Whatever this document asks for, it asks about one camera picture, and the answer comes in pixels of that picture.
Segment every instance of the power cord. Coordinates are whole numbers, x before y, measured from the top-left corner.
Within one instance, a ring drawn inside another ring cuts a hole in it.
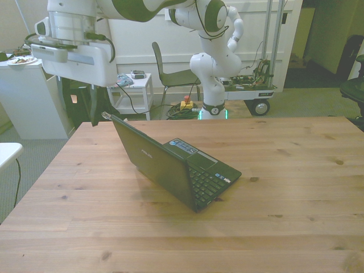
[[[89,39],[89,40],[108,41],[110,43],[112,49],[113,49],[111,60],[109,62],[111,63],[115,59],[115,46],[114,46],[114,43],[110,39],[108,39],[105,35],[86,32],[85,36],[86,36],[86,39]]]
[[[20,187],[20,179],[22,178],[22,172],[20,171],[20,163],[19,160],[16,159],[16,162],[18,164],[18,170],[19,170],[19,180],[18,180],[18,187],[16,189],[16,194],[15,194],[15,202],[14,202],[14,207],[16,206],[16,202],[18,200],[18,193],[19,193],[19,187]]]
[[[198,82],[198,79],[193,83],[191,86],[191,89],[188,94],[188,99],[191,97],[192,89]],[[197,105],[193,104],[192,109],[186,109],[187,104],[181,109],[181,103],[177,105],[173,105],[168,111],[167,111],[167,119],[168,120],[176,120],[176,119],[193,119],[198,116],[198,110]]]
[[[252,67],[253,67],[253,65],[255,64],[255,61],[257,60],[258,50],[259,50],[260,46],[262,45],[262,43],[263,43],[263,41],[261,41],[261,43],[259,44],[259,47],[257,48],[257,52],[255,53],[255,57],[254,57],[253,64],[252,64],[252,65],[250,65],[250,66],[244,67],[244,68],[242,68],[241,70],[243,70],[243,69],[247,69],[247,68],[252,68]]]
[[[127,97],[129,98],[129,100],[130,100],[130,105],[131,105],[131,108],[133,109],[133,111],[136,113],[136,114],[145,114],[145,113],[148,113],[148,112],[150,112],[150,111],[153,111],[153,110],[155,110],[155,109],[157,109],[157,108],[159,108],[159,107],[162,107],[162,106],[173,106],[173,105],[170,105],[170,104],[161,104],[161,105],[158,105],[157,107],[154,107],[153,109],[150,109],[150,110],[148,110],[148,111],[145,111],[145,112],[137,112],[136,110],[135,110],[135,108],[134,108],[134,105],[133,105],[133,101],[132,101],[132,99],[131,99],[131,97],[129,96],[129,94],[128,93],[126,93],[126,91],[124,90],[124,88],[123,87],[121,87],[118,83],[116,83],[117,85],[118,85],[118,87],[121,89],[121,90],[123,90],[123,92],[125,93],[125,95],[127,95]]]
[[[205,38],[205,37],[201,37],[201,35],[199,35],[199,36],[200,36],[201,38],[203,38],[203,39],[207,39],[207,40],[213,40],[213,39],[217,39],[217,38],[222,37],[222,36],[225,34],[226,30],[228,30],[229,26],[225,26],[225,27],[224,27],[224,30],[223,30],[222,32],[220,32],[219,34],[217,34],[217,35],[211,35],[211,34],[209,34],[209,33],[207,32],[206,28],[205,28],[204,23],[202,22],[201,15],[200,15],[200,12],[199,12],[199,10],[198,10],[198,6],[197,6],[197,0],[195,0],[195,6],[196,6],[197,15],[198,15],[198,18],[199,18],[200,23],[201,23],[201,25],[202,25],[202,28],[204,29],[205,33],[206,33],[209,37],[211,37],[212,39],[208,39],[208,38]]]

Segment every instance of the metal pole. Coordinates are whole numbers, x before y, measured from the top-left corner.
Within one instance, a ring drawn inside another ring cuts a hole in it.
[[[19,3],[18,3],[18,0],[15,0],[15,3],[16,3],[16,5],[18,6],[18,10],[19,10],[19,12],[20,12],[20,15],[21,15],[21,17],[22,17],[23,21],[24,21],[25,28],[27,29],[28,34],[30,34],[30,30],[29,30],[29,28],[28,28],[27,21],[26,21],[26,20],[25,20],[25,18],[24,18],[24,15],[23,15],[22,9],[20,8],[20,5],[19,5]]]
[[[264,28],[263,47],[262,47],[262,59],[267,58],[267,43],[268,43],[269,22],[271,20],[271,12],[272,12],[272,2],[273,0],[268,0],[267,3],[266,25]]]
[[[280,27],[282,26],[283,10],[284,10],[284,0],[279,0],[277,22],[276,22],[276,26],[275,26],[274,42],[273,42],[272,57],[271,57],[271,65],[269,68],[269,75],[273,75],[273,73],[274,73],[275,59],[277,58],[277,52],[278,52]],[[269,88],[272,87],[272,82],[273,82],[273,78],[270,77],[268,79]]]

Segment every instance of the plate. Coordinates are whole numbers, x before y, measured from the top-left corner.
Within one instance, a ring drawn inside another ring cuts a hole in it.
[[[23,59],[23,60],[25,60],[25,62],[23,62],[23,63],[16,63],[19,59]],[[28,57],[28,58],[16,58],[16,59],[14,59],[14,60],[9,60],[9,61],[7,61],[7,65],[25,65],[25,64],[31,64],[31,63],[34,63],[35,61],[38,61],[38,59],[37,58],[35,58],[35,57]]]

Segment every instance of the white cabinet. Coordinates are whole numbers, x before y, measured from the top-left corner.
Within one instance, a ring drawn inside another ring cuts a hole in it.
[[[73,131],[56,76],[44,72],[41,60],[27,65],[0,62],[0,102],[22,139],[67,139]]]

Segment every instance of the laptop keyboard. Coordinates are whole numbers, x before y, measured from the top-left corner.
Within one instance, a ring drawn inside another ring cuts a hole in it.
[[[196,203],[200,207],[206,206],[208,202],[215,199],[228,184],[202,169],[196,170],[189,167],[193,191],[195,192]]]

